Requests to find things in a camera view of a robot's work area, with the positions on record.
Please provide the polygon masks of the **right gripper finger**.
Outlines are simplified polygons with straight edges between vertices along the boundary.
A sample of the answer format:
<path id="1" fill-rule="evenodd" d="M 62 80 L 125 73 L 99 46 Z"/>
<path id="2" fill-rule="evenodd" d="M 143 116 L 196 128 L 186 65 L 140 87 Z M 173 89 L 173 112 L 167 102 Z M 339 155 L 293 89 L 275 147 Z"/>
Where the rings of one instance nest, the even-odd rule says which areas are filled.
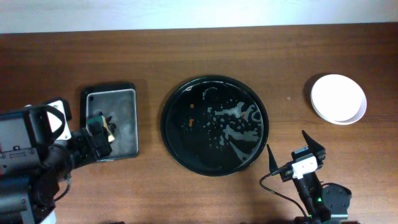
<path id="1" fill-rule="evenodd" d="M 269 171 L 271 174 L 276 174 L 277 171 L 279 170 L 279 167 L 276 163 L 276 160 L 274 158 L 274 155 L 272 153 L 270 145 L 267 144 L 266 147 L 267 147 L 267 152 L 269 155 Z"/>
<path id="2" fill-rule="evenodd" d="M 302 130 L 303 137 L 307 143 L 307 146 L 309 150 L 313 154 L 324 154 L 325 153 L 325 148 L 316 142 L 314 139 L 312 139 L 304 130 Z"/>

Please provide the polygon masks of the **green yellow sponge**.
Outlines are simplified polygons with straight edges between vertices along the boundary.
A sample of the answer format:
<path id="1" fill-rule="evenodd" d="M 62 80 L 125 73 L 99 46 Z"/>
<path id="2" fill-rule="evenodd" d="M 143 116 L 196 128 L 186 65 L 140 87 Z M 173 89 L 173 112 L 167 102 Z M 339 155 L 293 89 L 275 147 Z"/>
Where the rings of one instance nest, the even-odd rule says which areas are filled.
<path id="1" fill-rule="evenodd" d="M 111 123 L 111 119 L 111 116 L 108 118 L 103 115 L 94 116 L 86 122 L 86 127 L 89 128 L 95 123 L 98 123 L 102 128 L 106 130 L 108 142 L 112 143 L 115 140 L 114 132 L 116 130 L 116 125 L 114 123 Z"/>

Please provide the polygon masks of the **white plate bottom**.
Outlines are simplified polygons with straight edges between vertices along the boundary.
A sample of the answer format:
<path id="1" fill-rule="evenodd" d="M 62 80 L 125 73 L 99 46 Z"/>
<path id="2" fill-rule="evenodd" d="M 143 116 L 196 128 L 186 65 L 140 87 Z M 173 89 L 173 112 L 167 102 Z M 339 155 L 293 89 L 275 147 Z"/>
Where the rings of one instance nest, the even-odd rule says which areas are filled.
<path id="1" fill-rule="evenodd" d="M 363 89 L 352 79 L 338 74 L 325 75 L 312 86 L 310 100 L 354 101 L 366 97 Z"/>

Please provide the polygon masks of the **white plate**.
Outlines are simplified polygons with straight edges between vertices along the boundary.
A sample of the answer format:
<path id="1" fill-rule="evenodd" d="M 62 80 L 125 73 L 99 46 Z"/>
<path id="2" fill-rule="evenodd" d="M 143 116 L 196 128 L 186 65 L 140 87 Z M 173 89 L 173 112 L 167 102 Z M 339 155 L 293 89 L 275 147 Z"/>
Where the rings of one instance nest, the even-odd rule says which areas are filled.
<path id="1" fill-rule="evenodd" d="M 367 111 L 367 108 L 314 108 L 319 117 L 325 121 L 337 125 L 350 125 L 359 121 Z"/>
<path id="2" fill-rule="evenodd" d="M 363 89 L 352 79 L 338 74 L 325 75 L 312 86 L 310 100 L 354 101 L 366 97 Z"/>
<path id="3" fill-rule="evenodd" d="M 366 113 L 366 97 L 348 101 L 323 101 L 311 99 L 313 109 L 325 121 L 337 125 L 349 125 L 359 121 Z"/>

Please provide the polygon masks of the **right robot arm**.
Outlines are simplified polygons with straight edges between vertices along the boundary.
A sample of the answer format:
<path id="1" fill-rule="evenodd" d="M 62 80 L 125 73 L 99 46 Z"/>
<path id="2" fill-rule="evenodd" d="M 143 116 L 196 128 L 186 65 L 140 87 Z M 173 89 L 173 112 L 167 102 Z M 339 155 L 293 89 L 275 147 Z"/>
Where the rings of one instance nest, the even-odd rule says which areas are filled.
<path id="1" fill-rule="evenodd" d="M 284 166 L 277 165 L 271 147 L 267 146 L 270 173 L 260 179 L 260 186 L 298 206 L 302 216 L 294 218 L 294 223 L 342 223 L 348 219 L 352 192 L 340 184 L 322 183 L 319 180 L 316 171 L 323 167 L 326 149 L 305 131 L 302 134 L 307 146 L 292 152 L 292 161 Z M 275 175 L 279 175 L 283 182 L 291 180 L 294 183 L 302 205 L 263 184 L 264 180 Z"/>

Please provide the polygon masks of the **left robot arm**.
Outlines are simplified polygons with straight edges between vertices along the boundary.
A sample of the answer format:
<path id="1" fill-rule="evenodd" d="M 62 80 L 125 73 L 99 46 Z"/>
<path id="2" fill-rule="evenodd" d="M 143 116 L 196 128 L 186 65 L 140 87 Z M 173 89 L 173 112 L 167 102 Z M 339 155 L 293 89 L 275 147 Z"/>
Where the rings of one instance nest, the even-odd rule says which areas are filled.
<path id="1" fill-rule="evenodd" d="M 111 154 L 109 132 L 98 121 L 57 139 L 67 124 L 50 105 L 1 115 L 1 223 L 55 223 L 59 183 L 71 172 Z"/>

